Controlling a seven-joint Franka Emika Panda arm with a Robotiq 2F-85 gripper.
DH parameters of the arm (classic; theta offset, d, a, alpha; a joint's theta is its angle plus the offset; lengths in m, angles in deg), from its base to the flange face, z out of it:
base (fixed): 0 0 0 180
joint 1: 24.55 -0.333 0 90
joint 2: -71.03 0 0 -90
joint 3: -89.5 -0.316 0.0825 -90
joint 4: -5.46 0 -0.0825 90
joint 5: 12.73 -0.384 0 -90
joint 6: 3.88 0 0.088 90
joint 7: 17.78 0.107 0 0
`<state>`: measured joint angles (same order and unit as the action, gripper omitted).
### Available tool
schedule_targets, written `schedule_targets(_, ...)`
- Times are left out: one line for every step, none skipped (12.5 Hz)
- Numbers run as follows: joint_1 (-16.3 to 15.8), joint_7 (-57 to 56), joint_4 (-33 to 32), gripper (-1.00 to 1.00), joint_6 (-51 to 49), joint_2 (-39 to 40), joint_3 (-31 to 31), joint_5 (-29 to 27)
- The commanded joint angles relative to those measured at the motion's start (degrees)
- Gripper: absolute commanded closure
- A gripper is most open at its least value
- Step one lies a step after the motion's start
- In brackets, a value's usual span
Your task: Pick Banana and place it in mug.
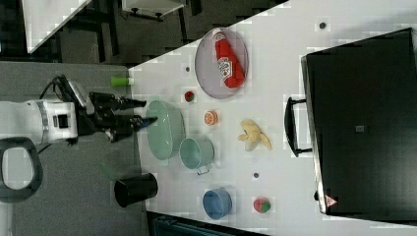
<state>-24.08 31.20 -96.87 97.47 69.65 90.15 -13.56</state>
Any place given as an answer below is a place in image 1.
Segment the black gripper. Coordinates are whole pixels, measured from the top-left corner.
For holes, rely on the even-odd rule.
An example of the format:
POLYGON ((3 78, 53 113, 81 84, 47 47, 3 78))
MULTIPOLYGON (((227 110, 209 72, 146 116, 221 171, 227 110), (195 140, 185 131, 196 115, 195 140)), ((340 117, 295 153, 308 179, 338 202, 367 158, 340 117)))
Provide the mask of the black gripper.
POLYGON ((88 114, 85 108, 78 110, 78 135, 88 136, 104 133, 111 143, 116 143, 139 132, 157 121, 156 117, 142 118, 130 115, 117 115, 116 111, 145 107, 145 100, 136 100, 110 93, 91 92, 89 99, 94 108, 88 114))

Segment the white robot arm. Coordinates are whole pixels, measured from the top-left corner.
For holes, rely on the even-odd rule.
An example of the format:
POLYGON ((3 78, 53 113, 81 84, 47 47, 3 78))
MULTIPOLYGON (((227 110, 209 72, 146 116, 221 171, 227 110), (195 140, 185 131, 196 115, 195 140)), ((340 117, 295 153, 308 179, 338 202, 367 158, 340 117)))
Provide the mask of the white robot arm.
POLYGON ((75 142, 81 136, 97 132, 115 143, 154 123, 155 116, 128 115, 124 111, 147 104, 142 100, 92 92, 86 98, 33 99, 1 103, 1 201, 23 202, 40 188, 43 168, 40 146, 75 142), (13 187, 6 178, 9 161, 14 157, 30 160, 30 179, 21 187, 13 187))

